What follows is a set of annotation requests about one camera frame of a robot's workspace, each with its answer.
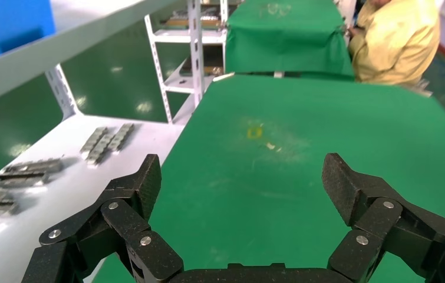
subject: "blue container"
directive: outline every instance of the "blue container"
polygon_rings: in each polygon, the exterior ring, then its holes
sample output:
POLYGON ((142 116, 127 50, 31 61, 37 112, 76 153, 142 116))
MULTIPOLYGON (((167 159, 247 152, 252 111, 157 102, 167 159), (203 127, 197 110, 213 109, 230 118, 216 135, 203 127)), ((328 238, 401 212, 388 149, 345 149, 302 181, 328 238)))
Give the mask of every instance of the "blue container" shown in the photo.
POLYGON ((54 32, 50 0, 0 0, 0 54, 54 32))

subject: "yellow jacket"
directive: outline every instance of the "yellow jacket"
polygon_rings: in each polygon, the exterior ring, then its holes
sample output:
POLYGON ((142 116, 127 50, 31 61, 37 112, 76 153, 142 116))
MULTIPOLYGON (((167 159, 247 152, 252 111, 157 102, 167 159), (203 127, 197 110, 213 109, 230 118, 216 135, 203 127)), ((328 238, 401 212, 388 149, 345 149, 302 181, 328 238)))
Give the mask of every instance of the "yellow jacket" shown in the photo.
POLYGON ((439 10, 434 0, 392 0, 376 10, 370 0, 358 25, 365 34, 349 44, 358 81, 416 84, 439 46, 439 10))

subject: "green table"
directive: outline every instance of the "green table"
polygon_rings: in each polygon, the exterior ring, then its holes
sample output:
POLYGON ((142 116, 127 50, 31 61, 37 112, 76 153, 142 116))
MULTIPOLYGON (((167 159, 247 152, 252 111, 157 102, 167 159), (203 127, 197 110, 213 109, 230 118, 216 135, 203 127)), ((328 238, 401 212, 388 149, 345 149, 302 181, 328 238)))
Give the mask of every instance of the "green table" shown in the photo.
MULTIPOLYGON (((398 87, 236 75, 210 85, 165 161, 151 225, 186 269, 326 267, 349 230, 322 187, 329 152, 445 217, 436 100, 398 87)), ((108 260, 95 282, 131 282, 117 266, 108 260)), ((371 282, 423 280, 388 254, 371 282)))
POLYGON ((228 20, 227 72, 312 72, 354 77, 332 1, 247 0, 228 20))

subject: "person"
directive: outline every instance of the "person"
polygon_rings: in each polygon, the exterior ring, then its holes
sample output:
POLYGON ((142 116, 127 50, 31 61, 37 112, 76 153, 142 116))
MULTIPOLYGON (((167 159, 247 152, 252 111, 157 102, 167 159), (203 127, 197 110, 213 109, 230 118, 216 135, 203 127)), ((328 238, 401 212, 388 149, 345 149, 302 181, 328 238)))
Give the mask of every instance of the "person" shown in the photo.
POLYGON ((357 81, 415 86, 437 52, 439 10, 434 0, 367 0, 349 28, 357 81))

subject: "green mat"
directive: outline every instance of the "green mat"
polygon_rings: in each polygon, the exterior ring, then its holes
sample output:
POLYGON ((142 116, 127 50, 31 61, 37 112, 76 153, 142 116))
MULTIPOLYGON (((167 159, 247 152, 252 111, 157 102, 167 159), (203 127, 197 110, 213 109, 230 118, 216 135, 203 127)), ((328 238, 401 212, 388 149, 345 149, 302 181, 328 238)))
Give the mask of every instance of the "green mat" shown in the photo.
MULTIPOLYGON (((436 100, 398 87, 236 75, 210 85, 165 161, 151 226, 186 269, 325 268, 349 231, 322 187, 328 152, 445 217, 436 100)), ((95 282, 132 280, 112 258, 95 282)), ((387 254, 370 282, 423 279, 387 254)))
POLYGON ((247 0, 228 20, 226 71, 296 71, 354 78, 332 1, 247 0))

